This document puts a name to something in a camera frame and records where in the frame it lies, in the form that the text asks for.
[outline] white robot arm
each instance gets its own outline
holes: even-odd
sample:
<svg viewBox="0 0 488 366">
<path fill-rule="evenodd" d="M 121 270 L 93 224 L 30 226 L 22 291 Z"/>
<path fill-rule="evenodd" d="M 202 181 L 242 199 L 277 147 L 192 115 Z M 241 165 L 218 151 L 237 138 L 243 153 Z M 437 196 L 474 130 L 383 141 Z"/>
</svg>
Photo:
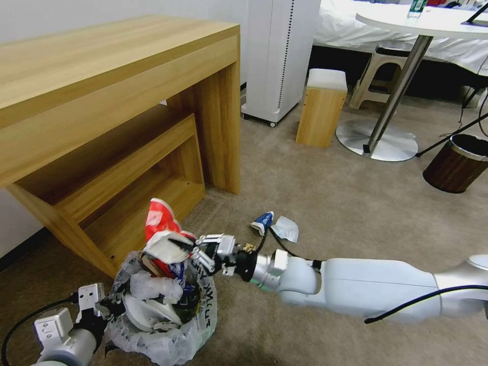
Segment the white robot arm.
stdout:
<svg viewBox="0 0 488 366">
<path fill-rule="evenodd" d="M 276 291 L 284 303 L 326 308 L 362 317 L 366 323 L 386 317 L 416 322 L 440 315 L 467 316 L 488 303 L 488 255 L 475 255 L 453 269 L 430 273 L 395 260 L 320 262 L 289 257 L 279 249 L 264 256 L 242 251 L 233 236 L 210 237 L 215 247 L 213 270 L 222 268 L 225 275 L 237 273 L 264 290 Z M 212 245 L 206 236 L 198 243 Z"/>
<path fill-rule="evenodd" d="M 172 237 L 163 245 L 191 253 L 209 275 L 220 270 L 225 276 L 237 274 L 263 290 L 277 292 L 284 303 L 326 308 L 363 318 L 365 323 L 385 318 L 416 322 L 441 315 L 468 316 L 486 309 L 488 303 L 488 255 L 475 255 L 455 268 L 430 273 L 394 260 L 311 261 L 279 249 L 261 255 L 263 243 L 258 250 L 242 248 L 232 235 L 220 234 L 202 236 L 191 248 Z M 79 289 L 80 315 L 74 327 L 67 309 L 35 322 L 44 346 L 38 365 L 88 365 L 107 318 L 124 311 L 120 304 L 112 304 L 102 314 L 99 309 L 108 308 L 96 304 L 103 297 L 100 289 L 101 284 Z"/>
</svg>

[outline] wooden table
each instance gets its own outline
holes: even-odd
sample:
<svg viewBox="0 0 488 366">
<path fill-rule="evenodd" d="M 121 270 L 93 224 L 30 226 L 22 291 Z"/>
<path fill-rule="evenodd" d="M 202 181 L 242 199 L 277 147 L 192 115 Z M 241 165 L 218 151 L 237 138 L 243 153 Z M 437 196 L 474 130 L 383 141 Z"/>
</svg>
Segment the wooden table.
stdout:
<svg viewBox="0 0 488 366">
<path fill-rule="evenodd" d="M 146 16 L 0 46 L 0 187 L 114 276 L 153 195 L 182 219 L 203 179 L 238 193 L 239 45 Z"/>
</svg>

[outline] white stool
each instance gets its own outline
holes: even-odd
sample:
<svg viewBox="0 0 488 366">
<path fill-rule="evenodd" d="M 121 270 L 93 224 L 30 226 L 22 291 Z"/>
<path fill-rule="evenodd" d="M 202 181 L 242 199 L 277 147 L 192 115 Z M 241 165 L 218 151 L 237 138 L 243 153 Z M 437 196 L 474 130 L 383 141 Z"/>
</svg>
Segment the white stool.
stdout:
<svg viewBox="0 0 488 366">
<path fill-rule="evenodd" d="M 295 142 L 328 147 L 346 95 L 344 71 L 311 69 Z"/>
<path fill-rule="evenodd" d="M 371 91 L 370 86 L 386 87 L 389 92 L 399 77 L 405 62 L 407 61 L 408 54 L 409 51 L 376 47 L 375 52 L 371 55 L 361 78 L 358 80 L 356 87 L 354 88 L 349 106 L 354 109 L 359 109 L 361 103 L 365 100 L 386 103 L 390 94 Z M 384 64 L 398 65 L 391 81 L 376 80 L 374 78 L 378 69 Z"/>
</svg>

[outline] white bedsheet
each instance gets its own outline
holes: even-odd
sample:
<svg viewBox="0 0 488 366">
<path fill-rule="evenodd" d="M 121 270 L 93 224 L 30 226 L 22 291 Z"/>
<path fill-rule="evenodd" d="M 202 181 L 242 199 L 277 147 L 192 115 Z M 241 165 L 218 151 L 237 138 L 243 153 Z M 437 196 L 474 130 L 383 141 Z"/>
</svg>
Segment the white bedsheet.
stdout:
<svg viewBox="0 0 488 366">
<path fill-rule="evenodd" d="M 409 5 L 322 0 L 314 44 L 364 52 L 373 52 L 377 45 L 410 50 L 417 35 L 380 29 L 356 20 L 356 13 L 361 9 L 399 6 Z M 483 65 L 479 73 L 484 76 L 488 76 L 488 62 L 484 62 L 487 56 L 488 40 L 466 41 L 452 38 L 434 38 L 426 53 L 428 58 L 451 62 L 473 73 L 477 73 Z"/>
</svg>

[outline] round white table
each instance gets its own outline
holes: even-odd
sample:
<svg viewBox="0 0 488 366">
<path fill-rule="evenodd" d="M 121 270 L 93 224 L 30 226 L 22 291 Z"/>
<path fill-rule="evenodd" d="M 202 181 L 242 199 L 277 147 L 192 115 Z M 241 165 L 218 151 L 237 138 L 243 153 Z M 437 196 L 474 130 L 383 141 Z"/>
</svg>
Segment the round white table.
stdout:
<svg viewBox="0 0 488 366">
<path fill-rule="evenodd" d="M 356 14 L 356 19 L 365 24 L 419 35 L 378 121 L 351 120 L 340 124 L 335 131 L 344 147 L 367 158 L 403 161 L 418 152 L 413 134 L 389 127 L 388 124 L 432 38 L 488 39 L 487 27 L 462 24 L 474 14 L 472 11 L 426 7 L 422 15 L 415 19 L 407 18 L 409 8 L 409 5 L 398 5 L 381 12 L 375 9 Z M 488 14 L 481 14 L 478 19 L 488 20 Z"/>
</svg>

